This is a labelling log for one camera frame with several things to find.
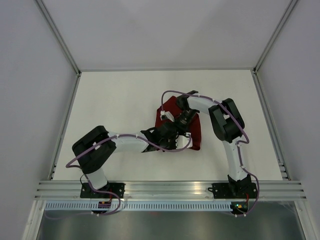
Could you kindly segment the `dark red cloth napkin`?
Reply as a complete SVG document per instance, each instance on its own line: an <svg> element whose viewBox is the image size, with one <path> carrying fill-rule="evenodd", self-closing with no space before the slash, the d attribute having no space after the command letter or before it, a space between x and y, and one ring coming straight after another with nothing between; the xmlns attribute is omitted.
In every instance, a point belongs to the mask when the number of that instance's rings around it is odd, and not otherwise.
<svg viewBox="0 0 320 240"><path fill-rule="evenodd" d="M167 101L163 103L164 110L169 111L175 119L178 118L183 112L183 110L180 109L176 104L176 100L177 100L176 96L171 96ZM160 118L161 110L162 110L161 107L159 107L156 110L155 127L160 127L165 122L169 122L169 120L161 120ZM199 151L201 149L202 133L201 133L201 123L200 123L200 118L198 113L192 118L192 121L188 125L188 132L191 133L191 138L192 138L192 147L190 149L194 151Z"/></svg>

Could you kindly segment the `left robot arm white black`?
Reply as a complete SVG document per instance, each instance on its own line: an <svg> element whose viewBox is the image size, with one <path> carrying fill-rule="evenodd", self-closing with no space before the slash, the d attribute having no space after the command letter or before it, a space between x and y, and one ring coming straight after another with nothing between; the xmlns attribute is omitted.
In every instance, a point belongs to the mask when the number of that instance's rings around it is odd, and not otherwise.
<svg viewBox="0 0 320 240"><path fill-rule="evenodd" d="M148 153L160 150L175 150L178 130L172 123L141 130L137 134L116 134L99 125L72 146L80 168L92 185L91 191L98 198L109 193L109 183L102 166L116 153Z"/></svg>

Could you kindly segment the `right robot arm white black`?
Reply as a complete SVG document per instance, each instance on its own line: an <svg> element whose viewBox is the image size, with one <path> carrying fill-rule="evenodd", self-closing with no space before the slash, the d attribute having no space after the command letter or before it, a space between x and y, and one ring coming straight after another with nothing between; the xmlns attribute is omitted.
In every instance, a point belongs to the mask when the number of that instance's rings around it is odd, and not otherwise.
<svg viewBox="0 0 320 240"><path fill-rule="evenodd" d="M245 170L241 144L248 144L249 138L235 102L231 98L218 101L191 91L178 96L176 104L183 111L200 112L210 117L213 132L222 142L227 158L226 192L231 198L246 198L252 182Z"/></svg>

